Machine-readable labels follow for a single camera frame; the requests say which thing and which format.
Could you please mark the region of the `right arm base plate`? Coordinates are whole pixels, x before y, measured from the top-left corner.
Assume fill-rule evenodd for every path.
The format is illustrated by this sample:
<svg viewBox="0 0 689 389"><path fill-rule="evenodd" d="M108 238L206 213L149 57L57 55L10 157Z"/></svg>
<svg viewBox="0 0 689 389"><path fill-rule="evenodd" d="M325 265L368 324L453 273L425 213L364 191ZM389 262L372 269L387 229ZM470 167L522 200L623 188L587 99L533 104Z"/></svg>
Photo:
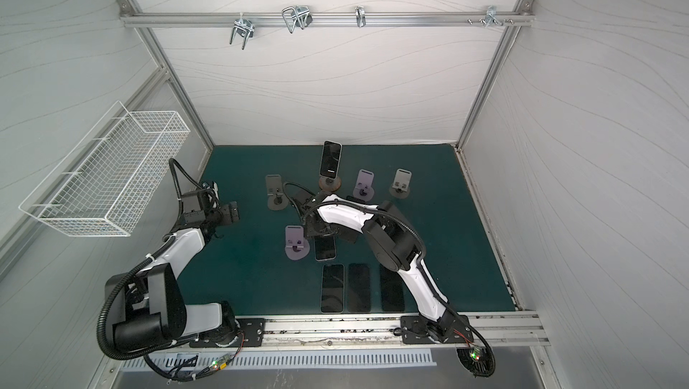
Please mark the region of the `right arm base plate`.
<svg viewBox="0 0 689 389"><path fill-rule="evenodd" d="M403 315L400 327L393 330L403 344L474 344L468 325L455 315L445 314L435 322L422 315Z"/></svg>

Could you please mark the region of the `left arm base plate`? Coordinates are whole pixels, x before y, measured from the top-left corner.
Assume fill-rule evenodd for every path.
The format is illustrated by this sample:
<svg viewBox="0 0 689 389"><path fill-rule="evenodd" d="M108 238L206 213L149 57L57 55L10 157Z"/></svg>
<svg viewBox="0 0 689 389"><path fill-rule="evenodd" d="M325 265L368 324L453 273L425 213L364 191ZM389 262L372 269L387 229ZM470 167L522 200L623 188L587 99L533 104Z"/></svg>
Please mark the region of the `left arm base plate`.
<svg viewBox="0 0 689 389"><path fill-rule="evenodd" d="M226 335L219 342L205 339L192 341L188 346L196 349L237 348L243 342L244 347L260 347L266 328L265 318L244 318L236 320L238 331L235 335Z"/></svg>

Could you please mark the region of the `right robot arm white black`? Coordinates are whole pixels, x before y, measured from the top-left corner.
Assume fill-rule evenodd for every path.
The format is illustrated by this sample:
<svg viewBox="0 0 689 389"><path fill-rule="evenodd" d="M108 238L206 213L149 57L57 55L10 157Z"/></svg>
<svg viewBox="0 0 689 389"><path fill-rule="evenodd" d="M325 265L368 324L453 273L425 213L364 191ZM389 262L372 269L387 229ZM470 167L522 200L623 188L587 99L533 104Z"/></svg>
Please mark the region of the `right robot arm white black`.
<svg viewBox="0 0 689 389"><path fill-rule="evenodd" d="M395 205L370 205L320 193L304 204L301 219L363 235L378 262L407 285L429 336L440 342L453 333L459 314L428 271L425 243Z"/></svg>

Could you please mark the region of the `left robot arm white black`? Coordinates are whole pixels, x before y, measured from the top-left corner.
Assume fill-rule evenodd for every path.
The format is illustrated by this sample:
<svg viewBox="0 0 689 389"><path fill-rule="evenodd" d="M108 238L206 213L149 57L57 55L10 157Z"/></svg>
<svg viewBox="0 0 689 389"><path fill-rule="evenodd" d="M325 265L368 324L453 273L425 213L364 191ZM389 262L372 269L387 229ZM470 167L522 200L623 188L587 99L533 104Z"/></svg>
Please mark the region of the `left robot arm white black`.
<svg viewBox="0 0 689 389"><path fill-rule="evenodd" d="M229 303L188 305L178 278L217 227L239 220L236 202L184 213L159 249L129 272L112 276L96 324L102 352L113 360L132 360L188 342L238 340L242 330Z"/></svg>

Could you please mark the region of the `phone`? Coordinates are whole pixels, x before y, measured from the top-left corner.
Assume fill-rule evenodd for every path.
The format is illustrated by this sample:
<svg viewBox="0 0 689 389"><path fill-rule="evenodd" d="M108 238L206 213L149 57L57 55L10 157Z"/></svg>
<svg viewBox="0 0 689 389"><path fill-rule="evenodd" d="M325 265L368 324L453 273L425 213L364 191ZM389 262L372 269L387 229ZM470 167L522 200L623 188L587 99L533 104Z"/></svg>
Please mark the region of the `phone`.
<svg viewBox="0 0 689 389"><path fill-rule="evenodd" d="M406 303L404 283L396 272L380 265L380 304L383 312L402 313Z"/></svg>
<svg viewBox="0 0 689 389"><path fill-rule="evenodd" d="M337 258L337 242L334 236L316 236L315 259L317 262L326 262Z"/></svg>
<svg viewBox="0 0 689 389"><path fill-rule="evenodd" d="M335 179L338 175L342 145L334 141L325 141L322 146L319 175L329 179Z"/></svg>
<svg viewBox="0 0 689 389"><path fill-rule="evenodd" d="M366 263L350 263L347 272L347 310L371 312L371 270Z"/></svg>
<svg viewBox="0 0 689 389"><path fill-rule="evenodd" d="M323 267L320 310L324 314L338 314L345 306L345 271L342 264Z"/></svg>

